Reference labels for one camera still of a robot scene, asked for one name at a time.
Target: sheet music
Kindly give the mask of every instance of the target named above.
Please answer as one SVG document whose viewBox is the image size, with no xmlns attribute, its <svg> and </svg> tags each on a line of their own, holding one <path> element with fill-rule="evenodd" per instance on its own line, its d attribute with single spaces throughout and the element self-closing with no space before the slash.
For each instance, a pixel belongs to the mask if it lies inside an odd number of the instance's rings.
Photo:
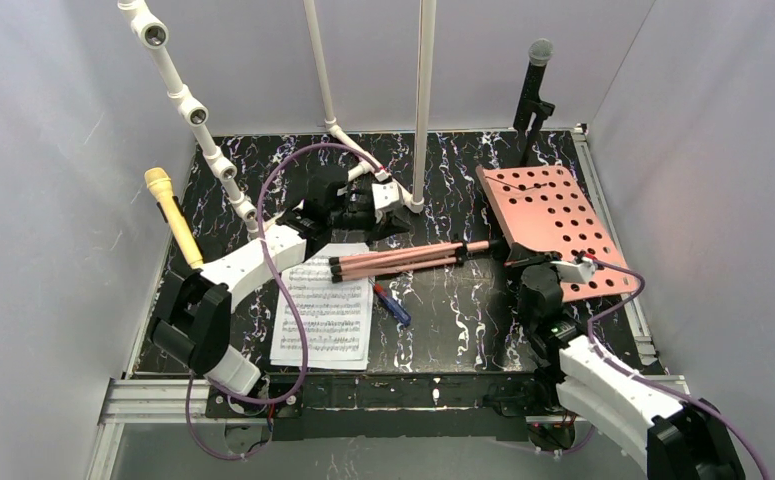
<svg viewBox="0 0 775 480">
<path fill-rule="evenodd" d="M 363 243 L 330 244 L 307 262 L 281 274 L 305 325 L 309 366 L 366 369 L 372 288 L 367 279 L 331 283 L 328 257 L 368 251 Z M 270 361 L 273 365 L 299 366 L 301 358 L 296 322 L 286 300 L 279 295 Z"/>
</svg>

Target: pen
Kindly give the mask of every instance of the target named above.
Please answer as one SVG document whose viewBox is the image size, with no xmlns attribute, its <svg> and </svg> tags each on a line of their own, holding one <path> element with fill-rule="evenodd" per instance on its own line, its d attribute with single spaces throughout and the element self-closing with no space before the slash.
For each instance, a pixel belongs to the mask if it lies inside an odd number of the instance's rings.
<svg viewBox="0 0 775 480">
<path fill-rule="evenodd" d="M 384 308 L 389 310 L 394 317 L 396 317 L 396 320 L 402 324 L 404 327 L 408 327 L 411 324 L 411 316 L 408 313 L 407 310 L 402 308 L 401 305 L 399 305 L 399 302 L 397 302 L 393 297 L 387 294 L 387 292 L 384 291 L 383 288 L 381 288 L 381 285 L 378 285 L 377 283 L 372 284 L 372 290 L 375 292 L 376 295 L 378 295 L 378 298 L 381 299 L 381 303 L 384 305 Z"/>
</svg>

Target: black marble table surface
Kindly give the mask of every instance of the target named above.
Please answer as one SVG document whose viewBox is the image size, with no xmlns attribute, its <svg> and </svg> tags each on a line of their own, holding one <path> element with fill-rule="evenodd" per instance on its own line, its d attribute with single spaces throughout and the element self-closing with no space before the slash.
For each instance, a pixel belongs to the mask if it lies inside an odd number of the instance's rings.
<svg viewBox="0 0 775 480">
<path fill-rule="evenodd" d="M 410 187 L 413 135 L 384 133 L 351 135 L 378 158 L 401 182 Z M 320 142 L 333 142 L 326 135 L 232 136 L 217 139 L 223 152 L 237 166 L 238 180 L 257 201 L 263 179 L 283 158 L 296 149 Z M 404 248 L 447 241 L 457 236 L 466 241 L 501 238 L 492 211 L 478 180 L 475 167 L 516 166 L 524 141 L 515 132 L 432 133 L 428 137 L 425 173 L 425 208 L 419 215 L 404 211 L 411 225 L 409 234 L 376 242 L 373 250 Z M 538 142 L 536 165 L 560 165 L 578 179 L 589 194 L 580 171 L 569 131 L 544 131 Z M 322 150 L 287 170 L 275 182 L 267 198 L 266 211 L 274 214 L 285 204 L 287 192 L 304 187 L 320 165 L 356 163 L 351 155 Z M 371 175 L 358 182 L 371 181 Z M 222 187 L 196 153 L 189 183 L 182 198 L 187 222 L 197 242 L 212 261 L 247 243 L 246 228 L 226 205 Z M 362 241 L 360 232 L 335 232 L 334 241 Z M 177 253 L 172 245 L 166 268 Z M 380 281 L 413 317 L 410 328 L 396 320 L 376 301 L 373 306 L 368 373 L 524 371 L 538 365 L 529 346 L 527 329 L 516 317 L 515 283 L 505 275 L 501 263 L 492 258 L 472 260 L 462 267 L 446 267 L 407 273 Z M 244 300 L 231 319 L 231 343 L 262 371 L 293 372 L 295 368 L 269 364 L 273 316 L 278 289 L 269 282 Z M 608 308 L 620 297 L 604 297 L 571 303 L 567 308 L 586 318 Z M 625 313 L 620 311 L 599 325 L 597 337 L 612 352 L 634 368 L 643 370 Z M 656 363 L 648 373 L 662 373 Z M 135 374 L 182 374 L 185 368 L 145 341 L 135 365 Z"/>
</svg>

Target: robotic arm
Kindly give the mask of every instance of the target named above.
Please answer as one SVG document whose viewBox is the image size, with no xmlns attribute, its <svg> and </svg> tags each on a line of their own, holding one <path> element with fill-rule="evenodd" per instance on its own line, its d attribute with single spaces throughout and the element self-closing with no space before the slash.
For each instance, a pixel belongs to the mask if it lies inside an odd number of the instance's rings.
<svg viewBox="0 0 775 480">
<path fill-rule="evenodd" d="M 149 179 L 149 189 L 156 192 L 161 210 L 175 231 L 183 218 L 177 207 L 171 206 L 175 204 L 171 188 L 161 191 L 159 174 L 147 174 Z M 264 238 L 210 263 L 202 264 L 199 257 L 197 263 L 191 262 L 193 270 L 176 268 L 168 272 L 152 314 L 148 332 L 151 341 L 195 373 L 234 394 L 248 394 L 260 378 L 260 371 L 229 344 L 230 318 L 249 293 L 273 278 L 263 244 L 268 260 L 282 271 L 321 250 L 334 229 L 366 230 L 370 232 L 368 240 L 373 241 L 407 231 L 392 212 L 377 209 L 372 198 L 375 186 L 372 192 L 350 191 L 346 181 L 347 173 L 342 168 L 322 167 L 310 179 L 307 192 L 291 201 Z M 377 185 L 389 185 L 391 181 L 387 178 L 387 182 Z M 185 244 L 193 242 L 189 231 L 176 234 L 176 239 L 185 257 L 190 257 L 187 252 L 197 251 L 194 243 L 185 249 Z"/>
<path fill-rule="evenodd" d="M 584 252 L 570 263 L 515 244 L 506 263 L 525 267 L 518 311 L 530 320 L 533 348 L 550 363 L 541 376 L 557 402 L 608 435 L 650 480 L 745 478 L 726 425 L 700 408 L 713 406 L 644 385 L 639 372 L 591 338 L 592 322 L 563 312 L 560 282 L 589 282 L 597 262 Z"/>
</svg>

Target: copper perforated plate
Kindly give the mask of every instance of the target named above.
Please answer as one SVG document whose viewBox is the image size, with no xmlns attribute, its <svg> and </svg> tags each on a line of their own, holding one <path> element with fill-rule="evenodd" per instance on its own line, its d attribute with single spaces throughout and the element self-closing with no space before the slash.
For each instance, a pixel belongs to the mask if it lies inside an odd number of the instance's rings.
<svg viewBox="0 0 775 480">
<path fill-rule="evenodd" d="M 508 244 L 540 252 L 559 252 L 571 261 L 584 250 L 625 267 L 605 226 L 575 178 L 560 166 L 476 169 L 484 193 Z M 596 272 L 588 285 L 562 283 L 564 301 L 631 293 L 637 280 L 610 269 Z"/>
</svg>

